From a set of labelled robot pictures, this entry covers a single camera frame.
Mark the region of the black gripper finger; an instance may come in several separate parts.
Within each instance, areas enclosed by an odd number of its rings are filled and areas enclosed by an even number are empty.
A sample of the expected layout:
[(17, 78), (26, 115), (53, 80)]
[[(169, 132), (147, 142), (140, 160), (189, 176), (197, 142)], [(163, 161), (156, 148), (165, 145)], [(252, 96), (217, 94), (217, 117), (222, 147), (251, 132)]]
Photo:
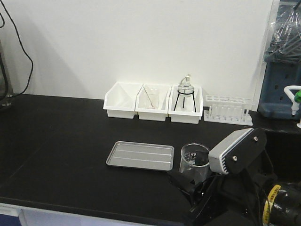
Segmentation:
[(198, 200), (198, 187), (200, 183), (196, 183), (193, 178), (186, 177), (177, 170), (167, 172), (169, 182), (175, 186), (187, 200)]

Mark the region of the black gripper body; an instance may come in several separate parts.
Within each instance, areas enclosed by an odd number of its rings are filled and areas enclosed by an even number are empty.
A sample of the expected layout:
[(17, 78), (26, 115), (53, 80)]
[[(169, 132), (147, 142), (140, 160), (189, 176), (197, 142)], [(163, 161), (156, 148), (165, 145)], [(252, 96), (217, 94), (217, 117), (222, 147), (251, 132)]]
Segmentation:
[(247, 161), (237, 173), (213, 174), (195, 186), (188, 225), (264, 226), (271, 205), (268, 194), (277, 176), (265, 149)]

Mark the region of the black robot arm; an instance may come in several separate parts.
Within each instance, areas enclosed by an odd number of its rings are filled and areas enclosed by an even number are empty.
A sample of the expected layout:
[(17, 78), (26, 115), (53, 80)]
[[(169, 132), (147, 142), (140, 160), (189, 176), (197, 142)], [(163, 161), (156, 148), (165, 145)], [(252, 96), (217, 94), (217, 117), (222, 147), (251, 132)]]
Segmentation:
[(170, 183), (191, 208), (186, 226), (299, 226), (301, 186), (278, 182), (266, 150), (238, 174), (210, 172), (203, 181), (171, 170)]

